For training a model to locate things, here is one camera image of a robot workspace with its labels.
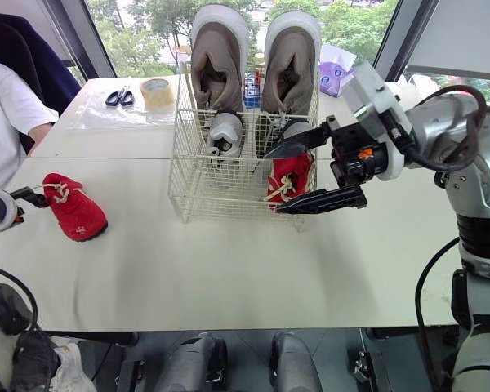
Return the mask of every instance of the orange part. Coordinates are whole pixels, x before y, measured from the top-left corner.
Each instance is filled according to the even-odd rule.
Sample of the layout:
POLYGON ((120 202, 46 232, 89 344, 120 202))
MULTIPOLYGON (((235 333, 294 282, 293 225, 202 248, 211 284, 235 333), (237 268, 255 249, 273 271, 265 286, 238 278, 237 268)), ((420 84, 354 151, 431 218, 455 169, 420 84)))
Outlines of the orange part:
POLYGON ((374 158, 374 151, 372 149, 363 149, 359 151, 358 158, 359 159, 374 158))

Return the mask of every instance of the red shoe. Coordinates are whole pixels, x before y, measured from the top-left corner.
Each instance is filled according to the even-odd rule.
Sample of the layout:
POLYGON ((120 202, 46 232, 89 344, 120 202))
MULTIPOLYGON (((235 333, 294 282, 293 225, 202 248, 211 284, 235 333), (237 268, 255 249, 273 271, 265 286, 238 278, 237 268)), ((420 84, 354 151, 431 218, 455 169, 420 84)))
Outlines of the red shoe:
POLYGON ((310 168, 313 163, 314 157, 311 153, 273 160, 265 201, 285 203, 301 194, 309 193, 312 182, 310 168))
POLYGON ((73 241, 87 241, 107 228, 101 208, 84 192, 83 185, 61 174, 43 179, 43 193, 64 234, 73 241))

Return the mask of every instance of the masking tape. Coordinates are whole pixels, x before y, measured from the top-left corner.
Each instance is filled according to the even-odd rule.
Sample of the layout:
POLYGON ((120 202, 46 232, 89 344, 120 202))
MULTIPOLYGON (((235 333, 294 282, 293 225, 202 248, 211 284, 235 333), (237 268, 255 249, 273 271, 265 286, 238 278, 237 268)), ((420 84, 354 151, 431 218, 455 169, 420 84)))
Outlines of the masking tape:
POLYGON ((161 78, 146 80, 140 84, 146 106, 165 106, 174 102, 171 84, 161 78))

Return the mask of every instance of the scissors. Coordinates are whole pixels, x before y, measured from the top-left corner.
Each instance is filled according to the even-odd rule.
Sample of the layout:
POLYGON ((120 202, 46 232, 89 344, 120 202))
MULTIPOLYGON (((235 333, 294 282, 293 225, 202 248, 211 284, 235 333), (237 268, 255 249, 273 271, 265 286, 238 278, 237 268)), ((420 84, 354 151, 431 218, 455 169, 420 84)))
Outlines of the scissors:
POLYGON ((129 90, 129 86, 124 86, 122 90, 111 92, 105 100, 105 104, 107 106, 117 106, 118 104, 129 106, 134 104, 134 96, 129 90))

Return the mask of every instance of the wire basket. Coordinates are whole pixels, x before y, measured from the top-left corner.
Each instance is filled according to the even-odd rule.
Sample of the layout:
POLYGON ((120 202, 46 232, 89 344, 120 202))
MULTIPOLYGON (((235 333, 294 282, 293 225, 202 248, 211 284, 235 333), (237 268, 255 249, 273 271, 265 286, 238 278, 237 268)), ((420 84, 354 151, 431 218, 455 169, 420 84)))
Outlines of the wire basket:
MULTIPOLYGON (((181 67, 176 101, 176 129, 169 178, 169 198, 178 215, 186 223, 202 217, 220 220, 273 221, 292 224, 298 229, 303 215, 274 211, 279 203, 265 200, 272 160, 257 157, 262 140, 280 130, 284 123, 303 118, 312 127, 318 125, 316 84, 309 116, 280 116, 261 109, 240 113, 243 120, 243 148, 239 158, 214 157, 206 152, 207 135, 216 112, 198 110, 190 75, 181 67)), ((316 155, 309 173, 310 191, 316 188, 316 155)))

